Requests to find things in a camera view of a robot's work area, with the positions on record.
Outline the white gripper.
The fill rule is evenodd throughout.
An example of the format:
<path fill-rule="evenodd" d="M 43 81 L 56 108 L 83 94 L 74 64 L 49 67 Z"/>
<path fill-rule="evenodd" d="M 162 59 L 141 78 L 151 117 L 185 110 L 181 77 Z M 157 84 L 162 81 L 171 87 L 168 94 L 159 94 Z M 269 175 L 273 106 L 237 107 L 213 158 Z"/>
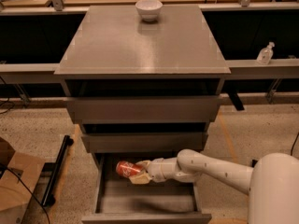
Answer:
<path fill-rule="evenodd" d="M 138 166 L 142 166 L 147 170 L 147 173 L 141 175 L 130 176 L 130 181 L 135 185 L 145 185 L 148 184 L 151 180 L 153 182 L 159 183 L 164 182 L 165 177 L 162 171 L 162 164 L 164 159 L 159 158 L 153 161 L 139 161 L 136 163 Z"/>

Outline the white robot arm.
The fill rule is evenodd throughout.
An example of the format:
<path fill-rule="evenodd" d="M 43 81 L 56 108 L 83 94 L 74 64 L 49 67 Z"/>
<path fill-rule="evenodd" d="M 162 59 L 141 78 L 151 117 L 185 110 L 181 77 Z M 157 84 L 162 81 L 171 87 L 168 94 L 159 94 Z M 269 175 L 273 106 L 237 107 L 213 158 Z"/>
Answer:
<path fill-rule="evenodd" d="M 299 160 L 291 155 L 268 154 L 248 167 L 183 149 L 175 158 L 133 164 L 129 179 L 191 183 L 201 174 L 249 196 L 248 224 L 299 224 Z"/>

